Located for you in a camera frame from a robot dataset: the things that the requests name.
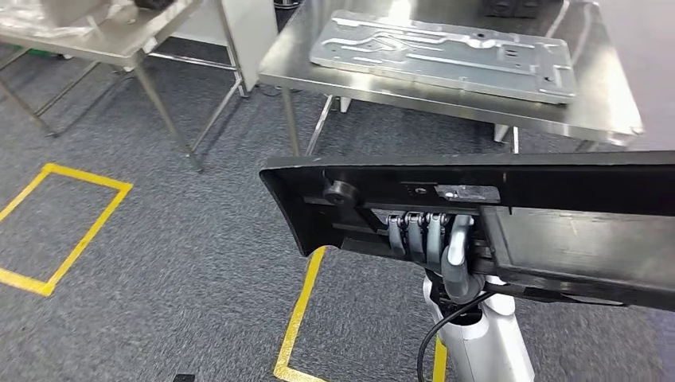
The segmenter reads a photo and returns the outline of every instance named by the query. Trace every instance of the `stainless steel table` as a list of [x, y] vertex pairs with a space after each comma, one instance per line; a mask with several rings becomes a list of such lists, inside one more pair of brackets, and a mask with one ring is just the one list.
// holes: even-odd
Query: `stainless steel table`
[[[567, 106], [553, 105], [320, 67], [310, 63], [310, 50], [335, 10], [564, 39], [572, 54], [577, 96]], [[597, 142], [626, 146], [643, 132], [618, 55], [593, 2], [551, 0], [538, 18], [521, 19], [485, 17], [479, 0], [305, 0], [265, 56], [259, 74], [264, 83], [282, 87], [295, 155], [300, 145], [291, 88], [330, 95], [308, 154], [334, 96], [494, 123], [496, 140], [510, 127], [579, 138], [584, 140], [579, 150], [592, 150]]]
[[[2, 81], [0, 81], [0, 91], [4, 92], [8, 98], [13, 100], [18, 106], [29, 113], [31, 118], [40, 125], [47, 135], [57, 136], [57, 133], [40, 118], [41, 115], [43, 115], [52, 105], [56, 103], [56, 101], [62, 98], [68, 91], [77, 85], [98, 64], [105, 63], [115, 67], [124, 68], [127, 72], [133, 71], [139, 78], [139, 81], [143, 85], [143, 88], [145, 89], [148, 97], [159, 110], [159, 113], [162, 116], [167, 129], [174, 137], [181, 150], [183, 150], [188, 156], [195, 170], [201, 171], [201, 163], [195, 158], [194, 155], [195, 148], [209, 132], [211, 126], [216, 122], [218, 115], [224, 110], [224, 107], [227, 105], [237, 89], [239, 89], [239, 93], [242, 96], [248, 96], [243, 84], [236, 51], [231, 48], [234, 46], [234, 44], [232, 44], [232, 42], [229, 40], [230, 32], [222, 4], [220, 4], [218, 9], [220, 12], [220, 20], [222, 22], [223, 28], [225, 29], [225, 36], [228, 38], [229, 42], [227, 50], [231, 64], [222, 64], [214, 61], [199, 60], [192, 57], [152, 52], [157, 45], [161, 44], [173, 32], [175, 32], [176, 29], [200, 4], [201, 0], [176, 0], [174, 4], [161, 12], [140, 10], [135, 22], [127, 24], [109, 19], [99, 25], [97, 29], [94, 29], [83, 37], [31, 37], [12, 33], [12, 31], [9, 31], [8, 29], [0, 29], [0, 41], [23, 47], [22, 50], [17, 51], [15, 54], [12, 54], [6, 58], [0, 64], [0, 70], [15, 62], [18, 58], [26, 54], [30, 49], [40, 49], [47, 52], [94, 61], [91, 65], [87, 66], [86, 69], [74, 79], [74, 81], [66, 85], [65, 88], [59, 92], [59, 94], [54, 96], [50, 101], [38, 108], [36, 111], [32, 110], [26, 102], [20, 99], [18, 95], [14, 94]], [[142, 68], [141, 63], [147, 56], [220, 68], [234, 72], [236, 79], [234, 85], [232, 85], [220, 105], [210, 116], [206, 126], [204, 126], [201, 133], [197, 136], [192, 145], [187, 143], [183, 134], [174, 126], [174, 123], [170, 117], [170, 113], [166, 109], [162, 99], [157, 93], [151, 78]]]

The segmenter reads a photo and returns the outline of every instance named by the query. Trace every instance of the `black object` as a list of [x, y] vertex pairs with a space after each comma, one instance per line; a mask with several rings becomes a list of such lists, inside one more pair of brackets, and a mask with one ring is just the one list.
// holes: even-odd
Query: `black object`
[[194, 382], [194, 374], [176, 374], [174, 382]]
[[175, 0], [134, 0], [138, 8], [148, 10], [164, 10], [167, 6], [174, 3]]
[[[469, 270], [511, 285], [498, 293], [675, 310], [675, 151], [273, 158], [260, 176], [304, 255], [333, 245], [413, 261], [374, 209], [469, 214]], [[449, 197], [451, 185], [498, 195]]]
[[548, 0], [482, 0], [483, 13], [499, 18], [536, 18]]

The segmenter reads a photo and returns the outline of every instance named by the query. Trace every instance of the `black box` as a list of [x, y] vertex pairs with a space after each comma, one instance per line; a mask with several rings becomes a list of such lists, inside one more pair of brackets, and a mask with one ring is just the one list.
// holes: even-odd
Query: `black box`
[[498, 18], [536, 18], [548, 0], [482, 0], [483, 13]]

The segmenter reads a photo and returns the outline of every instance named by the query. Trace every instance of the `yellow tape square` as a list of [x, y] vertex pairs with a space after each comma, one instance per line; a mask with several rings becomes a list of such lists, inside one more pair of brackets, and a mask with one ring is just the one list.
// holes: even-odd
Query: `yellow tape square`
[[5, 283], [12, 287], [28, 290], [30, 292], [49, 296], [53, 291], [59, 280], [65, 275], [65, 272], [75, 263], [75, 260], [80, 253], [87, 247], [90, 241], [94, 238], [96, 233], [101, 229], [107, 218], [110, 217], [113, 211], [117, 208], [122, 199], [127, 195], [131, 187], [131, 183], [123, 181], [116, 181], [108, 177], [102, 177], [94, 173], [87, 173], [85, 171], [71, 169], [69, 167], [59, 166], [55, 163], [47, 163], [42, 167], [40, 173], [2, 210], [0, 211], [0, 222], [5, 219], [15, 208], [40, 184], [44, 181], [47, 175], [55, 173], [64, 177], [72, 177], [80, 181], [87, 181], [95, 185], [102, 185], [118, 190], [117, 194], [112, 198], [104, 211], [96, 218], [94, 224], [84, 234], [80, 242], [72, 249], [68, 257], [57, 268], [54, 274], [46, 282], [33, 279], [32, 277], [19, 275], [18, 273], [8, 271], [0, 268], [0, 283]]
[[[295, 338], [298, 336], [302, 318], [305, 316], [305, 309], [307, 303], [310, 301], [310, 295], [314, 288], [314, 281], [318, 273], [321, 260], [326, 253], [326, 247], [321, 247], [314, 251], [311, 255], [310, 263], [307, 266], [307, 273], [305, 281], [302, 284], [298, 301], [295, 303], [291, 320], [288, 322], [286, 334], [283, 336], [281, 342], [281, 349], [279, 350], [279, 357], [277, 357], [274, 368], [274, 376], [286, 382], [326, 382], [325, 380], [316, 376], [311, 376], [305, 372], [290, 368], [288, 363], [291, 361], [291, 353], [293, 352], [293, 345], [295, 345]], [[433, 382], [444, 382], [447, 361], [447, 350], [441, 341], [436, 338], [436, 347], [434, 354], [434, 374]]]

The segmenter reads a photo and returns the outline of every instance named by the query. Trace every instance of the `gray carpet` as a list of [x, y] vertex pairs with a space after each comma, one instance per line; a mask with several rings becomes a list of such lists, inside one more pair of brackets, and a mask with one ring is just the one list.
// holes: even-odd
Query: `gray carpet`
[[[178, 41], [165, 48], [209, 54]], [[38, 105], [62, 84], [55, 79], [83, 66], [26, 57], [2, 78]], [[147, 67], [189, 137], [232, 83], [215, 69], [155, 59]], [[199, 381], [276, 380], [272, 369], [306, 266], [257, 176], [265, 158], [289, 154], [280, 99], [262, 87], [228, 106], [200, 148], [205, 172], [197, 174], [136, 80], [82, 116], [113, 78], [96, 69], [46, 115], [64, 131], [57, 139], [0, 103], [0, 205], [46, 162], [134, 184], [52, 296], [0, 284], [0, 380], [165, 382], [177, 372]], [[323, 100], [295, 93], [304, 142]], [[577, 143], [529, 132], [521, 141], [525, 152]], [[506, 150], [485, 124], [357, 101], [349, 113], [331, 114], [317, 146], [320, 155]], [[46, 182], [15, 211], [20, 216], [0, 223], [0, 267], [44, 277], [110, 197], [77, 181]], [[412, 380], [431, 325], [421, 282], [410, 264], [330, 251], [290, 366], [331, 381]], [[665, 371], [673, 363], [672, 314], [517, 306], [538, 380], [675, 376]]]

